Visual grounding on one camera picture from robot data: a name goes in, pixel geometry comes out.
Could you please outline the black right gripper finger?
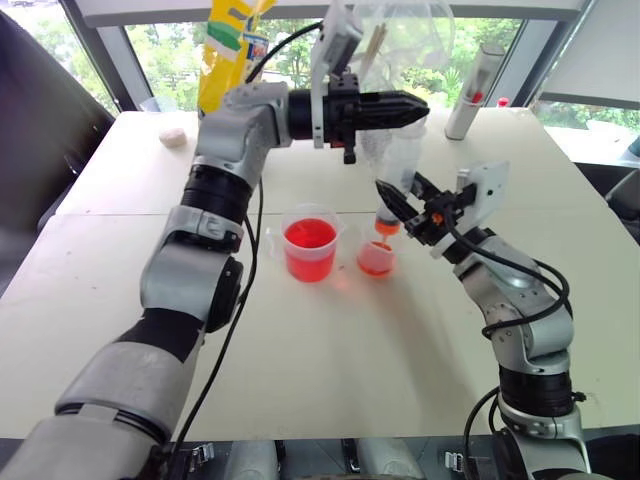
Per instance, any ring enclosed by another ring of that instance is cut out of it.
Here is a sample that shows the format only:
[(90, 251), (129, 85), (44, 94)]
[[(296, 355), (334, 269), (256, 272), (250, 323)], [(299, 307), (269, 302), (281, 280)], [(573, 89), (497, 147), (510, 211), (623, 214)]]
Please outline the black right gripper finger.
[(392, 184), (383, 180), (375, 182), (377, 192), (386, 208), (401, 222), (405, 223), (419, 215), (406, 197)]
[(420, 201), (434, 201), (441, 197), (443, 192), (422, 174), (416, 172), (412, 181), (412, 194)]

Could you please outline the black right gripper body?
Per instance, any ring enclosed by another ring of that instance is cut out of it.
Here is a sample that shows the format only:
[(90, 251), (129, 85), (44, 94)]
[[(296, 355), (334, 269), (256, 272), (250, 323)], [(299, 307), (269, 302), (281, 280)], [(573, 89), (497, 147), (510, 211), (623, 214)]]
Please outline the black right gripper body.
[(448, 233), (447, 226), (457, 224), (464, 210), (475, 201), (476, 185), (466, 186), (459, 193), (442, 192), (434, 201), (423, 201), (423, 211), (405, 223), (408, 233), (423, 245), (434, 246)]

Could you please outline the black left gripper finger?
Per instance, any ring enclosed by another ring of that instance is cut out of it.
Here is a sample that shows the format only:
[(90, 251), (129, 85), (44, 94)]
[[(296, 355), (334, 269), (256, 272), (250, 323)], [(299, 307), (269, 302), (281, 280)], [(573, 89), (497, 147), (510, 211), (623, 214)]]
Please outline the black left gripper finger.
[(361, 93), (361, 108), (370, 114), (428, 114), (426, 101), (405, 91)]
[(419, 112), (409, 112), (398, 115), (383, 115), (383, 116), (365, 116), (358, 121), (359, 131), (371, 131), (371, 130), (386, 130), (386, 129), (398, 129), (416, 121), (425, 119), (425, 115), (421, 115)]

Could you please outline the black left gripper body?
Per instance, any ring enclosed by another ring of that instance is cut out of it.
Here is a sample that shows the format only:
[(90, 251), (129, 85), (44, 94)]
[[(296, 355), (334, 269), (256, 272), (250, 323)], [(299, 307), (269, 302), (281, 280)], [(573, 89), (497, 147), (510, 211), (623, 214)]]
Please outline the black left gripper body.
[(331, 148), (343, 149), (343, 162), (356, 163), (355, 115), (359, 111), (359, 84), (353, 73), (332, 77), (323, 98), (323, 140)]

